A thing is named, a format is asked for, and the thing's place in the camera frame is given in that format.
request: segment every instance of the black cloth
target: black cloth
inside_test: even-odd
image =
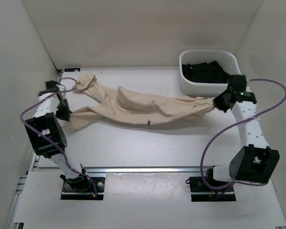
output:
[[[209,64],[182,64],[182,71],[187,80],[195,83],[227,83],[230,77],[217,61]]]

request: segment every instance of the white surface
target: white surface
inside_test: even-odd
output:
[[[179,85],[178,67],[84,68],[80,72],[64,73],[77,79],[81,74],[95,74],[101,85],[141,93],[170,97],[183,95]],[[72,80],[62,80],[67,88]],[[84,94],[67,93],[71,110],[83,106],[98,106]],[[68,157],[76,158],[84,167],[155,167],[199,166],[207,142],[224,127],[235,122],[231,112],[214,110],[194,120],[177,120],[164,125],[127,125],[108,119],[71,132],[62,123],[68,146]],[[222,134],[211,145],[205,165],[228,165],[240,150],[237,128]],[[56,165],[43,157],[39,167]]]
[[[55,75],[21,1],[0,0],[0,229],[32,155],[20,113],[38,101],[44,81]]]
[[[177,66],[187,49],[235,52],[262,0],[22,0],[58,69]]]
[[[233,54],[223,50],[190,49],[179,57],[180,87],[184,94],[195,96],[218,96],[225,89],[226,83],[195,83],[187,80],[182,71],[182,64],[210,63],[217,61],[224,71],[231,74],[241,74],[237,59]]]
[[[235,202],[191,202],[191,174],[107,174],[103,201],[60,200],[59,171],[30,172],[14,222],[23,229],[275,229],[286,226],[273,183],[235,185]]]
[[[240,122],[253,117],[256,114],[256,107],[256,104],[253,102],[236,102],[232,108],[232,113],[236,121]],[[237,127],[240,135],[241,148],[243,146],[249,146],[250,144],[261,149],[266,149],[266,147],[269,146],[261,130],[259,118],[238,125]]]
[[[286,85],[286,0],[265,0],[236,57],[248,78],[278,80]],[[283,90],[271,83],[251,82],[258,110],[274,105]],[[261,117],[261,127],[280,160],[273,179],[286,216],[286,102]]]

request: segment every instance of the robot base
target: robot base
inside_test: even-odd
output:
[[[227,182],[214,180],[212,169],[208,169],[206,180],[210,185],[216,187],[227,184]],[[219,196],[221,192],[217,193],[216,190],[210,189],[205,185],[201,177],[189,177],[186,183],[190,185],[192,202],[236,201],[233,187],[228,188],[223,195]]]
[[[71,188],[66,181],[63,182],[61,190],[61,199],[68,200],[103,200],[104,189],[105,189],[105,178],[104,177],[91,177],[95,183],[97,197],[93,194],[94,188],[91,185],[86,191],[80,191],[76,188]]]

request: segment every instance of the beige cloth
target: beige cloth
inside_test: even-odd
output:
[[[73,111],[70,123],[74,129],[85,128],[102,117],[121,123],[156,125],[185,117],[202,117],[214,110],[212,99],[189,96],[169,98],[137,93],[122,87],[114,90],[99,85],[96,77],[91,75],[81,76],[75,88],[101,104]]]

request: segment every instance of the fabric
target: fabric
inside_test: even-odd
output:
[[[73,111],[70,123],[74,129],[82,129],[102,117],[121,123],[156,125],[180,118],[202,117],[214,110],[212,99],[183,96],[169,98],[155,94],[142,94],[118,87],[117,90],[101,86],[96,77],[81,76],[75,88],[101,104]]]
[[[227,83],[230,77],[217,61],[192,65],[183,64],[182,71],[187,80],[195,83]]]

